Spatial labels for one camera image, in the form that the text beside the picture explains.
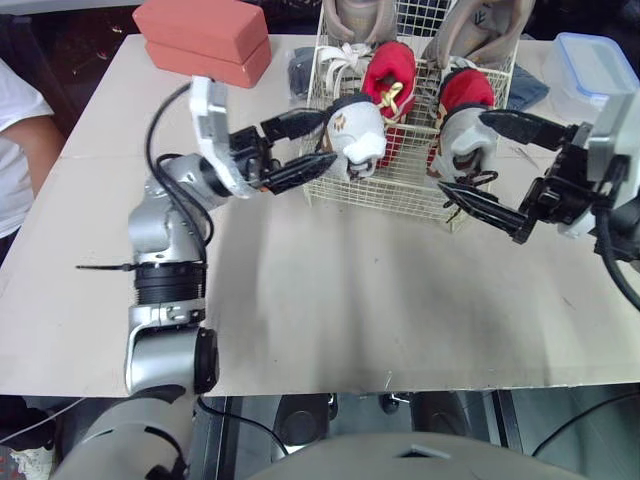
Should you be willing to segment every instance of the plastic container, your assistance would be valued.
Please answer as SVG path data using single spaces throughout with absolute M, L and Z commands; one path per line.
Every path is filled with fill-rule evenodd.
M 618 44 L 596 35 L 559 34 L 542 74 L 556 113 L 574 123 L 593 123 L 609 95 L 640 88 Z

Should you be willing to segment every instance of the wire basket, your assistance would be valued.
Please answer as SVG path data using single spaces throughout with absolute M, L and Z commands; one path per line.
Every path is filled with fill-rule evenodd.
M 435 181 L 426 176 L 427 157 L 438 139 L 434 111 L 437 111 L 438 91 L 433 78 L 440 72 L 430 70 L 420 59 L 425 46 L 433 37 L 446 13 L 453 5 L 451 0 L 398 0 L 398 41 L 407 44 L 416 57 L 416 103 L 403 124 L 387 127 L 387 157 L 390 161 L 378 163 L 372 177 L 357 182 L 342 182 L 335 178 L 321 177 L 305 185 L 305 195 L 313 204 L 314 199 L 328 199 L 350 203 L 390 213 L 410 215 L 424 221 L 435 222 L 454 232 L 466 220 L 464 212 L 455 205 L 445 208 L 447 198 Z M 318 47 L 330 45 L 324 23 L 324 11 L 316 37 Z M 324 79 L 328 65 L 314 65 L 309 86 L 307 105 L 325 109 L 333 103 L 333 96 L 325 91 Z M 515 52 L 497 70 L 480 69 L 487 75 L 495 93 L 496 108 L 507 105 Z M 362 78 L 345 74 L 340 84 L 340 96 L 360 91 Z M 302 142 L 302 153 L 315 149 L 316 139 Z

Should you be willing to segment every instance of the red block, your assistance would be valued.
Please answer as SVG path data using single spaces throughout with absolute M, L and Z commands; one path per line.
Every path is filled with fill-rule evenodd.
M 269 40 L 262 42 L 243 64 L 225 62 L 153 42 L 147 42 L 145 48 L 158 68 L 184 75 L 201 75 L 245 88 L 258 83 L 271 62 Z
M 271 62 L 262 9 L 236 0 L 147 0 L 133 13 L 159 68 L 249 87 Z

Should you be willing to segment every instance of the table surface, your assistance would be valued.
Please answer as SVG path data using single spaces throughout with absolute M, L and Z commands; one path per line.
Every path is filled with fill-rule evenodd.
M 272 36 L 258 85 L 231 87 L 230 127 L 287 110 L 283 72 L 310 36 Z M 132 275 L 79 271 L 129 261 L 127 216 L 147 176 L 153 112 L 187 77 L 156 69 L 141 36 L 124 42 L 0 270 L 0 392 L 125 394 Z M 544 42 L 518 62 L 539 76 Z M 547 100 L 533 111 L 554 117 Z M 155 151 L 196 151 L 182 99 Z M 494 192 L 516 206 L 553 156 L 501 142 Z M 295 156 L 295 145 L 276 155 Z M 213 213 L 210 325 L 214 395 L 403 391 L 637 381 L 640 323 L 593 240 L 539 225 L 519 246 L 476 221 L 456 234 L 300 190 L 231 200 Z M 631 278 L 638 286 L 637 278 Z

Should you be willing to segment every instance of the white shirt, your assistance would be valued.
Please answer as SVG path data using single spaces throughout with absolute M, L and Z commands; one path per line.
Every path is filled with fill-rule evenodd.
M 2 132 L 25 118 L 52 114 L 40 92 L 0 59 L 0 238 L 20 228 L 33 203 L 27 157 Z

